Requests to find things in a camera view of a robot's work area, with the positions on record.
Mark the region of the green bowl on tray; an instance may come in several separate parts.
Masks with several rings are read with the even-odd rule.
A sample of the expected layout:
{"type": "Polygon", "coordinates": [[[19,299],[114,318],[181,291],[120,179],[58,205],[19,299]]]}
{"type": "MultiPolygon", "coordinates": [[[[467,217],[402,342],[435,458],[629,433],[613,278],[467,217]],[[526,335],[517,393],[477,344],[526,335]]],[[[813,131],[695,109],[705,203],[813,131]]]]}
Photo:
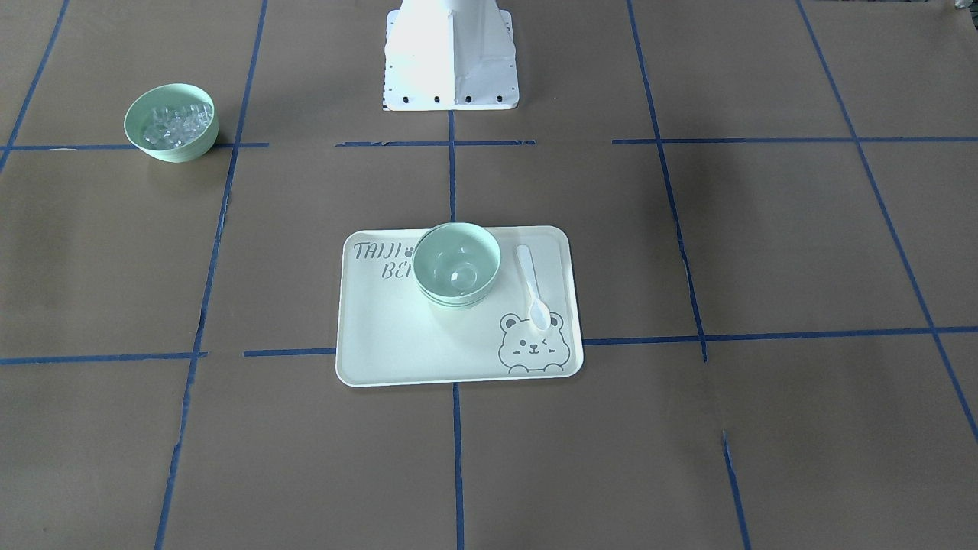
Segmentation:
{"type": "Polygon", "coordinates": [[[440,299],[439,297],[436,296],[426,295],[426,298],[432,304],[434,304],[434,306],[440,307],[440,309],[451,309],[451,310],[472,309],[472,307],[475,307],[478,304],[485,302],[486,300],[486,297],[482,296],[482,297],[478,297],[478,299],[472,300],[471,302],[455,303],[455,302],[446,302],[446,300],[440,299]]]}

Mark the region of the white plastic spoon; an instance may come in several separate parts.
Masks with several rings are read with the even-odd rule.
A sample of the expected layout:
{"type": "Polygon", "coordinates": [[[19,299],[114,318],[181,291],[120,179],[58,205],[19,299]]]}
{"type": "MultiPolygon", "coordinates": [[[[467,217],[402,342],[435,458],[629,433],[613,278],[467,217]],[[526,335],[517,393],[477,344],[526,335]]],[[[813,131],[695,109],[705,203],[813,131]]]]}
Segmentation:
{"type": "Polygon", "coordinates": [[[538,331],[545,332],[551,327],[551,310],[549,310],[548,304],[542,300],[530,247],[526,244],[518,244],[516,246],[516,257],[520,270],[523,272],[527,289],[529,319],[538,331]]]}

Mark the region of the cream bear tray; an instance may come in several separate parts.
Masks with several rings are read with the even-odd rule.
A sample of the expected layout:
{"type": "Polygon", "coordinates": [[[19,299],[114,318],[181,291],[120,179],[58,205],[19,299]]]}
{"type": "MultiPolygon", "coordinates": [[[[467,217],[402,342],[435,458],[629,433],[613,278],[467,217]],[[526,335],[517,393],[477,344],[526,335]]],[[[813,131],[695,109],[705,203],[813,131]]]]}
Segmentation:
{"type": "Polygon", "coordinates": [[[493,227],[502,264],[472,309],[434,306],[413,275],[420,229],[364,230],[342,248],[335,372],[350,387],[567,378],[584,349],[566,233],[549,225],[493,227]],[[538,331],[516,257],[533,255],[549,328],[538,331]]]}

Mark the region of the green bowl with ice cubes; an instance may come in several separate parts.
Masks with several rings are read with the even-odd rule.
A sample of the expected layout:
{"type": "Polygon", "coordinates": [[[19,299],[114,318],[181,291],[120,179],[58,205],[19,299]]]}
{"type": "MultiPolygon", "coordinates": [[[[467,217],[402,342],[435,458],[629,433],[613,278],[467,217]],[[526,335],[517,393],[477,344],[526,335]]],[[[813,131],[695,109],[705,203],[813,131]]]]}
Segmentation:
{"type": "Polygon", "coordinates": [[[219,130],[213,98],[186,83],[144,92],[127,108],[123,125],[133,146],[168,163],[199,159],[215,146],[219,130]]]}

